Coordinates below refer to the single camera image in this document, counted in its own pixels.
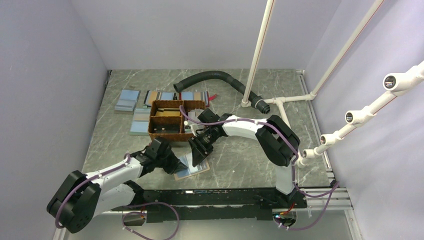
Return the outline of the blue credit cards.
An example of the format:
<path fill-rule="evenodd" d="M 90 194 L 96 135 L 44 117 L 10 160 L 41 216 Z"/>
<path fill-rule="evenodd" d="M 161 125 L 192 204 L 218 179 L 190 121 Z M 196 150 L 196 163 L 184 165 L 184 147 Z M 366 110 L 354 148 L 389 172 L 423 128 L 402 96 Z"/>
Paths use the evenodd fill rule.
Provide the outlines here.
<path fill-rule="evenodd" d="M 196 167 L 192 166 L 192 154 L 188 153 L 184 157 L 181 158 L 181 161 L 188 167 L 187 174 L 189 176 L 199 174 L 205 171 L 210 170 L 209 163 L 206 159 L 204 159 L 199 165 Z"/>

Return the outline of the tan leather card holder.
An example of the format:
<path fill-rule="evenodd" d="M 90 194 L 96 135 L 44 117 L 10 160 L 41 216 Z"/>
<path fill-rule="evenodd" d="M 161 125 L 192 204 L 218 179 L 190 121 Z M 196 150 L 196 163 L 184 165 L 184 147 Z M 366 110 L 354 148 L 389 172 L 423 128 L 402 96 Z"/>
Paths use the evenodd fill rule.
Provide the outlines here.
<path fill-rule="evenodd" d="M 191 153 L 180 156 L 178 159 L 187 166 L 187 169 L 178 171 L 174 174 L 174 179 L 176 181 L 186 179 L 188 177 L 192 177 L 194 175 L 210 170 L 209 163 L 206 159 L 199 163 L 197 166 L 193 166 L 193 158 Z"/>

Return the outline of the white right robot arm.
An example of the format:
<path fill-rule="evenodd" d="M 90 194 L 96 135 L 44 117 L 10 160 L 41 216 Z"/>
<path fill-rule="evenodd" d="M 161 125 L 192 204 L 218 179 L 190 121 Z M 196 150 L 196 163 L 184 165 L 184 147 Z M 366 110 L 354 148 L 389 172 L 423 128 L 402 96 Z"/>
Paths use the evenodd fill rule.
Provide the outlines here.
<path fill-rule="evenodd" d="M 266 157 L 277 166 L 276 203 L 287 208 L 295 201 L 295 179 L 291 164 L 299 157 L 300 138 L 278 115 L 251 119 L 225 113 L 222 116 L 209 108 L 203 110 L 195 124 L 202 125 L 201 133 L 191 137 L 191 165 L 196 167 L 213 151 L 221 137 L 242 137 L 256 140 Z"/>

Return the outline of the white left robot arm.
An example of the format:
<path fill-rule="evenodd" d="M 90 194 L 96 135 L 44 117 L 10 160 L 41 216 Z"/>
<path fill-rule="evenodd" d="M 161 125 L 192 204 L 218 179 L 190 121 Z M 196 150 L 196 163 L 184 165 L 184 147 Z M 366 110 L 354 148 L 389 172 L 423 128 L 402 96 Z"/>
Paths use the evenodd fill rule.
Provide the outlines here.
<path fill-rule="evenodd" d="M 71 172 L 47 204 L 58 229 L 81 231 L 97 215 L 115 208 L 137 210 L 149 205 L 145 190 L 135 181 L 155 169 L 173 175 L 188 167 L 170 142 L 156 137 L 142 150 L 126 153 L 122 161 L 101 170 Z"/>

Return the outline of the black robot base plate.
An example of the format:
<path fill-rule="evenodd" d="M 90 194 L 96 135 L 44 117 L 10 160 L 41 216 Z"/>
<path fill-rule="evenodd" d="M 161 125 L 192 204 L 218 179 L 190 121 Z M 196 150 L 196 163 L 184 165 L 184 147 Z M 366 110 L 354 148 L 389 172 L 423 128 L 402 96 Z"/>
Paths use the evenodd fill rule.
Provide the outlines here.
<path fill-rule="evenodd" d="M 148 223 L 180 220 L 256 219 L 271 221 L 273 214 L 288 209 L 307 208 L 306 198 L 294 190 L 285 195 L 275 187 L 145 190 L 127 206 L 114 211 L 140 210 L 146 206 Z"/>

